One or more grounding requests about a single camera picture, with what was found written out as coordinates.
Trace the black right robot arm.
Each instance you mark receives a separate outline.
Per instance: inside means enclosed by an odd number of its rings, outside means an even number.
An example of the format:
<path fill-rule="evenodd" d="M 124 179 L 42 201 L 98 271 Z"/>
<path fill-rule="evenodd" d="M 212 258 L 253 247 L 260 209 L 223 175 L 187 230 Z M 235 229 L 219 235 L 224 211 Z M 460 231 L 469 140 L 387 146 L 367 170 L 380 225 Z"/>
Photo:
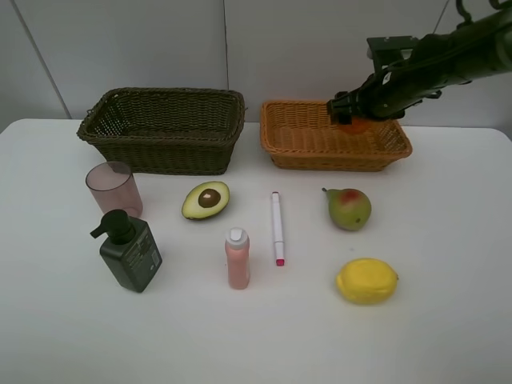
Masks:
<path fill-rule="evenodd" d="M 357 89 L 340 91 L 326 104 L 333 123 L 354 118 L 386 121 L 442 89 L 511 71 L 511 3 L 492 1 L 494 14 L 472 19 L 461 1 L 463 21 L 450 34 L 368 38 L 374 72 Z"/>

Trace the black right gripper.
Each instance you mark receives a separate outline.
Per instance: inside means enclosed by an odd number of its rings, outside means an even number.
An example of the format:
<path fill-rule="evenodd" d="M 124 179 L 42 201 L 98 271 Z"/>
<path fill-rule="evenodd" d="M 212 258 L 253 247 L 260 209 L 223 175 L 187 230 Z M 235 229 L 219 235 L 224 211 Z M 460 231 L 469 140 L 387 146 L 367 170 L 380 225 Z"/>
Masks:
<path fill-rule="evenodd" d="M 400 118 L 442 88 L 442 71 L 416 68 L 389 70 L 385 75 L 361 86 L 352 101 L 349 91 L 337 92 L 326 104 L 332 123 L 351 125 L 352 117 L 370 120 Z"/>

